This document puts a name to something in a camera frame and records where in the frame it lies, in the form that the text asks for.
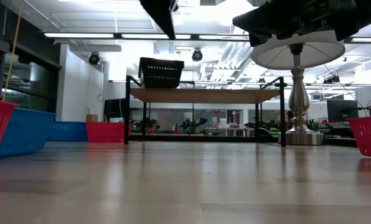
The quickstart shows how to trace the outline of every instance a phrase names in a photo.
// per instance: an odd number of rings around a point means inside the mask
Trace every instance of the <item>lampshade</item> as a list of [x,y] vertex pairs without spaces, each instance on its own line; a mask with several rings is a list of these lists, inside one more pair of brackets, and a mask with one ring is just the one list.
[[331,62],[345,53],[343,41],[337,41],[333,30],[294,34],[291,38],[278,40],[275,36],[253,49],[252,59],[259,66],[274,70],[290,70],[294,67],[292,44],[303,43],[301,67],[310,68]]

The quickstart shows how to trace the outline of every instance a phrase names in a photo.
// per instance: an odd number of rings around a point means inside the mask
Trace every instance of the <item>shelf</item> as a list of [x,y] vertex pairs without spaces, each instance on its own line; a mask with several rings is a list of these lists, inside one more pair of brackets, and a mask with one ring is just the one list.
[[202,90],[133,88],[130,94],[145,103],[257,104],[279,95],[279,90]]

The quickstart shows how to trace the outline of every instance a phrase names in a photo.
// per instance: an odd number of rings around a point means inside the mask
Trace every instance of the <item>lamp base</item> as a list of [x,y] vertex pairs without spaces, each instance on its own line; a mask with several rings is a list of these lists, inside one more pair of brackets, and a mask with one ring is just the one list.
[[296,146],[321,146],[324,144],[322,133],[286,133],[286,144]]

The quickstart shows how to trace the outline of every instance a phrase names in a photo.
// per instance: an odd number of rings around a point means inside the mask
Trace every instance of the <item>floor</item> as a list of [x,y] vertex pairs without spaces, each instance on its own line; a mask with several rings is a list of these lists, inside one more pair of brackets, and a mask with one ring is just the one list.
[[0,224],[371,223],[355,148],[48,142],[0,159]]

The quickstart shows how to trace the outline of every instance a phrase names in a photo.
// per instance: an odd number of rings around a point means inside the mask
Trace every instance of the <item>black basket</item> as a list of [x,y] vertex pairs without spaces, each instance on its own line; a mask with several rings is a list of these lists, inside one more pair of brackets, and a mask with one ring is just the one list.
[[138,77],[144,88],[177,88],[183,68],[181,61],[142,57]]

